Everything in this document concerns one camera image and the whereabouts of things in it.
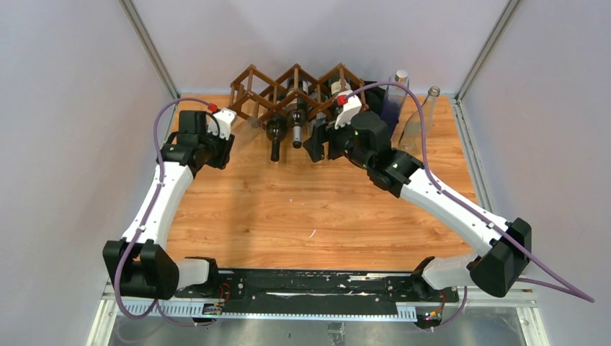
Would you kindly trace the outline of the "blue square glass bottle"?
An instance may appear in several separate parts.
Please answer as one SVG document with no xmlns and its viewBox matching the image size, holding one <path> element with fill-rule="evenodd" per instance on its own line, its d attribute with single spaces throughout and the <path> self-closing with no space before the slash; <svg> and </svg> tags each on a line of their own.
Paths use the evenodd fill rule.
<svg viewBox="0 0 611 346">
<path fill-rule="evenodd" d="M 409 73 L 407 70 L 397 70 L 394 76 L 389 78 L 389 82 L 409 86 Z M 401 115 L 403 104 L 407 93 L 399 86 L 386 85 L 380 119 L 387 125 L 390 135 L 393 135 Z"/>
</svg>

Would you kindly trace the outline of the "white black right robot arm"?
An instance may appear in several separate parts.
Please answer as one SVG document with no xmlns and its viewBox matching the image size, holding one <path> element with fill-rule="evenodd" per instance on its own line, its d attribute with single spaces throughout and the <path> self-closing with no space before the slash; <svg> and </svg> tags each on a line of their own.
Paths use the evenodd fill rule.
<svg viewBox="0 0 611 346">
<path fill-rule="evenodd" d="M 393 148 L 387 125 L 376 113 L 360 112 L 339 128 L 317 123 L 303 146 L 314 162 L 347 158 L 364 169 L 376 187 L 424 209 L 469 244 L 472 254 L 421 261 L 411 281 L 419 300 L 429 301 L 451 286 L 469 285 L 503 298 L 529 264 L 521 252 L 532 248 L 528 222 L 493 215 L 438 180 L 422 161 Z"/>
</svg>

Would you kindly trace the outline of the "clear glass bottle dark label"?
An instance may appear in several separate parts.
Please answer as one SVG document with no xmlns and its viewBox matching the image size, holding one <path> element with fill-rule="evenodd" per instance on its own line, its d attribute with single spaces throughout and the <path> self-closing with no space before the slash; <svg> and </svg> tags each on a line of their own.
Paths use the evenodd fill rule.
<svg viewBox="0 0 611 346">
<path fill-rule="evenodd" d="M 422 136 L 428 136 L 433 126 L 434 107 L 440 95 L 438 86 L 431 86 L 427 96 L 422 102 L 421 109 L 424 115 L 422 122 L 419 117 L 419 111 L 415 111 L 407 120 L 401 137 L 398 142 L 398 147 L 402 151 L 406 151 L 412 156 L 420 156 L 422 154 Z"/>
</svg>

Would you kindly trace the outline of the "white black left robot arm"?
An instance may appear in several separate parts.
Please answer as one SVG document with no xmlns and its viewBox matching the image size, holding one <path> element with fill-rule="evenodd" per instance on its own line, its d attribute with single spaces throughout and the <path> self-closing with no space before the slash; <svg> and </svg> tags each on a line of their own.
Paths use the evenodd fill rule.
<svg viewBox="0 0 611 346">
<path fill-rule="evenodd" d="M 161 161 L 140 210 L 121 239 L 108 241 L 102 250 L 122 297 L 169 300 L 189 286 L 204 298 L 219 292 L 214 259 L 187 257 L 175 262 L 165 248 L 177 208 L 197 173 L 205 166 L 224 169 L 229 162 L 236 118 L 227 108 L 180 112 L 179 127 L 161 147 Z"/>
</svg>

